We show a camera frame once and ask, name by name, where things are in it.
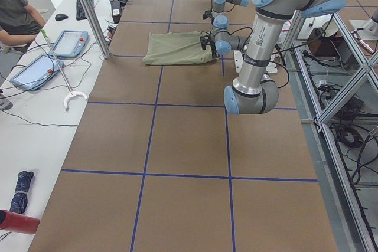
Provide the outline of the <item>olive green long-sleeve shirt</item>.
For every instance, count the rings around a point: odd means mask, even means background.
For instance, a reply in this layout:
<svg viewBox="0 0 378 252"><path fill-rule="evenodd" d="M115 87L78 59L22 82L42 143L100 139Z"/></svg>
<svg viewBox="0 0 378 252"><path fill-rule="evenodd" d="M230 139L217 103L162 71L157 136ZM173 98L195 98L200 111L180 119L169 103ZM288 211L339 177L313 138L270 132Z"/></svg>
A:
<svg viewBox="0 0 378 252"><path fill-rule="evenodd" d="M150 66L204 64L215 59L210 47L202 49L201 32L149 34L148 51L142 62Z"/></svg>

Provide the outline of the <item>black power adapter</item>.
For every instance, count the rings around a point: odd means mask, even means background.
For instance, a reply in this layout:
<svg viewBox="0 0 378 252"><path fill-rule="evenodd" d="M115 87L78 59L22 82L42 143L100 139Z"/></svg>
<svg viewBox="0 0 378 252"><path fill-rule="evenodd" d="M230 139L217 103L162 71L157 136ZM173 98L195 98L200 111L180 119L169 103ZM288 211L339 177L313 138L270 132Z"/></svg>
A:
<svg viewBox="0 0 378 252"><path fill-rule="evenodd" d="M110 2L112 19L115 24L118 24L122 16L122 7L119 1L113 0Z"/></svg>

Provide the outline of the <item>black keyboard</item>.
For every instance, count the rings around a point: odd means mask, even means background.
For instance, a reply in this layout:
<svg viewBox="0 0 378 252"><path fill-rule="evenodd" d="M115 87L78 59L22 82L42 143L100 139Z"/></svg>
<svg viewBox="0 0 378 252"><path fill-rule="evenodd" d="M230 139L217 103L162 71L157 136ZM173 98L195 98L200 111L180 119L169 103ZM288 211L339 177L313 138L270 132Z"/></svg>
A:
<svg viewBox="0 0 378 252"><path fill-rule="evenodd" d="M94 7L94 0L90 0L90 4L91 4L92 7ZM84 19L87 19L86 12L84 10L84 6L80 2L80 0L77 0L76 1L76 20L80 21L80 20L84 20Z"/></svg>

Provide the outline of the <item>far blue teach pendant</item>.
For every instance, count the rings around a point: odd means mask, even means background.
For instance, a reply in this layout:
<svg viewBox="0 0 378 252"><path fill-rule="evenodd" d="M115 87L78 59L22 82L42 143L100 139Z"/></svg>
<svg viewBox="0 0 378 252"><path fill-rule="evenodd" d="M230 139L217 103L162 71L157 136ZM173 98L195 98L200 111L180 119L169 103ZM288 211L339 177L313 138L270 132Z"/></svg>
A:
<svg viewBox="0 0 378 252"><path fill-rule="evenodd" d="M87 31L63 30L53 44L53 50L58 58L76 58L89 39Z"/></svg>

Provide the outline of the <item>blue teach pendant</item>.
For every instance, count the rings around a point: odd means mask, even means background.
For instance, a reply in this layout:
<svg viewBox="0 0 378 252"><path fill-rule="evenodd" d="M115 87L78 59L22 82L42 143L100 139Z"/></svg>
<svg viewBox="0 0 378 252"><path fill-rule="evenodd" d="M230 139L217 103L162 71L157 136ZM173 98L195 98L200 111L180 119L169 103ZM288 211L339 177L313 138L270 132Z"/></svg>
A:
<svg viewBox="0 0 378 252"><path fill-rule="evenodd" d="M10 82L21 90L36 90L45 85L55 74L64 67L63 60L56 61L53 57L41 54L26 65Z"/></svg>
<svg viewBox="0 0 378 252"><path fill-rule="evenodd" d="M53 50L58 58L76 58L89 39L87 31L63 30L53 44Z"/></svg>

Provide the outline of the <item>reacher grabber stick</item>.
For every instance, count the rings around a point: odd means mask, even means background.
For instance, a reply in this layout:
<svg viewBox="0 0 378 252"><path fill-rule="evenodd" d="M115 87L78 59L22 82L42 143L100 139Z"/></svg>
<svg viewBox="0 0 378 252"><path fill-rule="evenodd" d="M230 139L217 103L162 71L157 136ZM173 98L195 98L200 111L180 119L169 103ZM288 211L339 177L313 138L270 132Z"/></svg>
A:
<svg viewBox="0 0 378 252"><path fill-rule="evenodd" d="M69 81L68 81L68 78L62 68L62 66L60 65L60 61L57 57L57 55L55 54L54 50L53 50L53 46L51 45L51 42L50 42L50 39L48 38L46 32L44 29L41 29L41 33L50 49L50 52L51 54L53 55L54 59L56 60L57 64L58 64L58 68L60 70L60 73L61 75L63 76L63 79L65 81L65 84L69 90L69 93L68 95L64 98L64 101L63 101L63 104L64 104L64 108L65 108L65 111L68 111L69 110L69 101L75 97L83 97L85 100L88 100L88 96L86 93L84 92L81 92L81 91L75 91L73 90L72 86L70 85Z"/></svg>

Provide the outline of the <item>black computer mouse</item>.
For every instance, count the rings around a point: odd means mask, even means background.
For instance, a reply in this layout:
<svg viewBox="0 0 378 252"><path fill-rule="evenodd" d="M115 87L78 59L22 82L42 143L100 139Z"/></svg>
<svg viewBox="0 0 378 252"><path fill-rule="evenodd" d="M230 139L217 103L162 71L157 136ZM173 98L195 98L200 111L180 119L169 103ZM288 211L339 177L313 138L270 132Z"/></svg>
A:
<svg viewBox="0 0 378 252"><path fill-rule="evenodd" d="M62 14L62 13L58 13L58 14L56 14L55 15L55 20L56 21L58 21L58 22L60 22L60 21L63 21L63 20L65 20L65 19L67 19L69 16L68 15L66 15L66 14Z"/></svg>

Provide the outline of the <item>near blue teach pendant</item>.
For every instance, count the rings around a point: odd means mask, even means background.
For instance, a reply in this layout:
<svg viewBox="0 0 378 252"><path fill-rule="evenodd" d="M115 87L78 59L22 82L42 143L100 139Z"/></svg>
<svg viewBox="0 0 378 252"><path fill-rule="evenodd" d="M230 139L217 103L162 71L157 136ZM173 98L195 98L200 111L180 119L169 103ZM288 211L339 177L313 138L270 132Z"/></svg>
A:
<svg viewBox="0 0 378 252"><path fill-rule="evenodd" d="M10 82L21 90L36 90L45 85L55 74L64 67L63 60L56 61L53 57L41 54L26 65Z"/></svg>

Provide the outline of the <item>person in dark shirt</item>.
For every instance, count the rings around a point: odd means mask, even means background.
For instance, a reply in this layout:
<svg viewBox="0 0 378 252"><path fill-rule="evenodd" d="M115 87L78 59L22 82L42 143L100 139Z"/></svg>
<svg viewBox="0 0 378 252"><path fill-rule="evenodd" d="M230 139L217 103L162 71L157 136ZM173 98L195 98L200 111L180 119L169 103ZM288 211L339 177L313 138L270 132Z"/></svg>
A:
<svg viewBox="0 0 378 252"><path fill-rule="evenodd" d="M28 0L1 0L1 43L27 51L46 20Z"/></svg>

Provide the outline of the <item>folded dark blue umbrella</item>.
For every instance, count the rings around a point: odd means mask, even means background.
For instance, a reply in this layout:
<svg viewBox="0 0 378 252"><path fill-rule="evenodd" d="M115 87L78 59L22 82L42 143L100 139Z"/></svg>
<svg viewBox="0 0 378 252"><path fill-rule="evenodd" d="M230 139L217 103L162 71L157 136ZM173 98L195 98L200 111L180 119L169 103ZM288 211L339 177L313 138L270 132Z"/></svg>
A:
<svg viewBox="0 0 378 252"><path fill-rule="evenodd" d="M14 196L11 200L10 211L23 214L28 205L28 191L34 177L33 171L22 171L18 173Z"/></svg>

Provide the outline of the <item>red cylinder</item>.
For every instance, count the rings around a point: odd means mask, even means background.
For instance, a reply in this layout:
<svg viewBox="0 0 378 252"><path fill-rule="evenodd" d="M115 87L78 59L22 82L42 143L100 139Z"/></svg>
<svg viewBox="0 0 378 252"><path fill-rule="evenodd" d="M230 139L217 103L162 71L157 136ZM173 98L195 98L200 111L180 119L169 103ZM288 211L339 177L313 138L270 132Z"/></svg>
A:
<svg viewBox="0 0 378 252"><path fill-rule="evenodd" d="M40 219L27 215L1 210L1 229L16 233L35 234Z"/></svg>

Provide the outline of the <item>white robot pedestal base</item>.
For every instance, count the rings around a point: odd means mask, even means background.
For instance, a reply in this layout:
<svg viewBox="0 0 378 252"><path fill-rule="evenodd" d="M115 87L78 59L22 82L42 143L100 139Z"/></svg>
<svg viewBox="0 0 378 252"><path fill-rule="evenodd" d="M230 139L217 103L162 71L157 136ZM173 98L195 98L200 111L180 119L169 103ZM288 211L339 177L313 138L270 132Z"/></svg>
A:
<svg viewBox="0 0 378 252"><path fill-rule="evenodd" d="M234 65L235 65L235 69L237 73L240 73L242 66L245 62L245 59L244 59L245 53L246 53L246 50L233 51ZM265 64L265 71L269 74L275 74L278 72L278 67L277 67L278 63L275 61L274 55L271 55L269 61L261 61L261 60L255 60L253 58L248 58L246 62L257 67L261 67L263 66L263 64Z"/></svg>

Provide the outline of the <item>aluminium frame rail structure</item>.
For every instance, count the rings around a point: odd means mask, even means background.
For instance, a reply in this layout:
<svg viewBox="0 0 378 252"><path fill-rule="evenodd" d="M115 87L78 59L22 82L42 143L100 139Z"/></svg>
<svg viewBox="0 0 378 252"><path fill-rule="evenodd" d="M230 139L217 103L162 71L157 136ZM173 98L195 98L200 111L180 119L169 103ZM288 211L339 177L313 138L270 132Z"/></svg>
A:
<svg viewBox="0 0 378 252"><path fill-rule="evenodd" d="M283 52L322 157L341 251L377 250L377 9L294 13Z"/></svg>

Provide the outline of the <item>aluminium frame post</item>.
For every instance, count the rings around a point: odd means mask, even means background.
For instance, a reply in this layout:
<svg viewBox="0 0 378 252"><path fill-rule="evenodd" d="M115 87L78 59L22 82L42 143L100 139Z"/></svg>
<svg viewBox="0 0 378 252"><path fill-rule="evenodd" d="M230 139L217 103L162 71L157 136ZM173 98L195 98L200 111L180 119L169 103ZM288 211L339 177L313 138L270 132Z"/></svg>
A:
<svg viewBox="0 0 378 252"><path fill-rule="evenodd" d="M91 6L90 0L80 0L82 5L84 6L84 10L86 12L87 20L89 25L92 29L92 33L96 39L98 46L102 52L103 58L108 59L110 56L110 49L105 40L105 36L102 33L102 29L100 27L99 20L96 16L95 9Z"/></svg>

